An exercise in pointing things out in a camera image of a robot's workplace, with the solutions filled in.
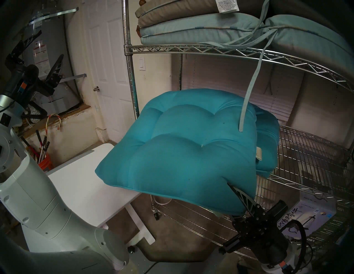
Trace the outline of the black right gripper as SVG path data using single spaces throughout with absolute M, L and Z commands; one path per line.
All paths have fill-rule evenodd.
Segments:
M 249 217 L 238 217 L 232 221 L 237 235 L 223 243 L 219 253 L 232 253 L 246 247 L 261 263 L 280 263 L 287 257 L 288 240 L 278 228 L 277 222 L 288 210 L 287 204 L 279 200 L 265 212 L 254 199 L 242 190 L 227 184 L 239 198 Z

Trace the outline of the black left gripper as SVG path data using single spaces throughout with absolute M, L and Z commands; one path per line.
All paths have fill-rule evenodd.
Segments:
M 30 102 L 35 92 L 39 92 L 46 97 L 52 96 L 54 88 L 57 87 L 62 78 L 60 71 L 64 54 L 58 57 L 45 80 L 39 79 L 39 69 L 36 65 L 24 66 L 24 60 L 20 58 L 20 55 L 41 34 L 42 31 L 39 30 L 26 40 L 20 40 L 5 59 L 5 66 L 10 71 L 11 77 L 5 84 L 4 95 L 15 102 Z

